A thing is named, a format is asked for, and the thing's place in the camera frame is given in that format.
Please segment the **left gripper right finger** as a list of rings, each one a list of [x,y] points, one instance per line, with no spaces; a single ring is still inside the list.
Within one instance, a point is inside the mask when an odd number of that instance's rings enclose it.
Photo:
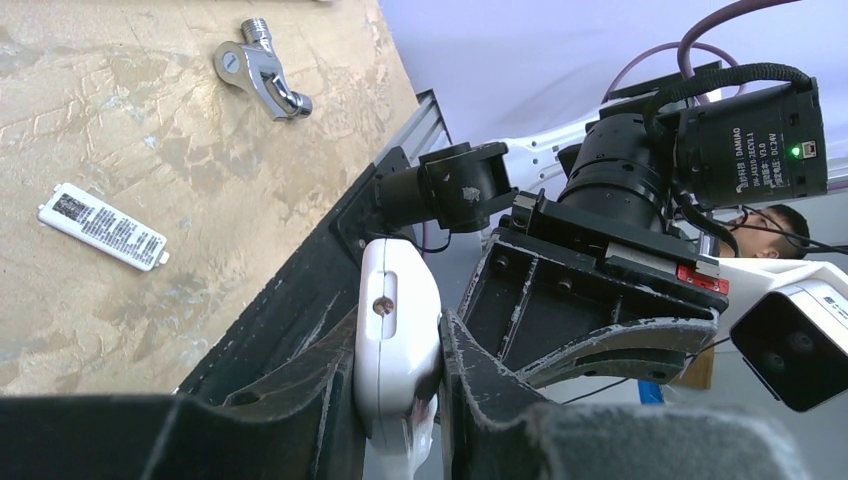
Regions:
[[[440,321],[448,479],[807,479],[796,442],[735,408],[562,405],[486,352],[455,312]]]

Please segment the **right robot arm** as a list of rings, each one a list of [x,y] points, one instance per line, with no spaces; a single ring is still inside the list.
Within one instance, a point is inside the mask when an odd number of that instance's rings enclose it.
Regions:
[[[685,220],[742,252],[713,210],[826,193],[817,80],[753,63],[708,69],[605,108],[563,150],[550,199],[507,174],[504,142],[462,144],[376,181],[365,265],[421,252],[404,227],[453,234],[501,225],[459,309],[471,337],[536,387],[580,376],[665,383],[711,343],[743,293],[739,276],[700,253]]]

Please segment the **white remote control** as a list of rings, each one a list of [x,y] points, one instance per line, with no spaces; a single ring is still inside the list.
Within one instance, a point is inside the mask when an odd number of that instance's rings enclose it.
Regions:
[[[364,251],[357,306],[353,398],[389,479],[411,479],[427,459],[442,375],[441,298],[408,240]]]

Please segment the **white battery compartment cover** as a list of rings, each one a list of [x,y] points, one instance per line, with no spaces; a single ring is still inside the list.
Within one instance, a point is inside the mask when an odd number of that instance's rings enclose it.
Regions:
[[[54,187],[37,218],[142,272],[170,259],[163,234],[71,183]]]

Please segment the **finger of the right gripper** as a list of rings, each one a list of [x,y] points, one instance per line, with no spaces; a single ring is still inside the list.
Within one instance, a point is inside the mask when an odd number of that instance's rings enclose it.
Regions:
[[[516,371],[541,388],[581,376],[607,376],[665,384],[685,368],[686,357],[707,346],[719,318],[655,317],[595,330]]]
[[[566,343],[595,330],[639,319],[706,319],[716,312],[625,312],[620,307],[566,298],[552,273],[566,270],[554,248],[498,229],[484,250],[458,316],[471,337],[516,373]]]

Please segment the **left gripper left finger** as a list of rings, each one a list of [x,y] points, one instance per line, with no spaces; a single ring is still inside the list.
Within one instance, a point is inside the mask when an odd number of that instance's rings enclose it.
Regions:
[[[357,479],[357,314],[220,405],[197,395],[1,401],[5,479]]]

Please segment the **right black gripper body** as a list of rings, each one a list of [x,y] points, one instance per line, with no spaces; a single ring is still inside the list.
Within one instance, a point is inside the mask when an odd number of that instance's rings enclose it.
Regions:
[[[722,312],[718,263],[671,226],[673,166],[635,113],[599,120],[576,150],[556,200],[519,193],[504,229],[551,246],[566,270],[550,279],[566,298],[625,312]]]

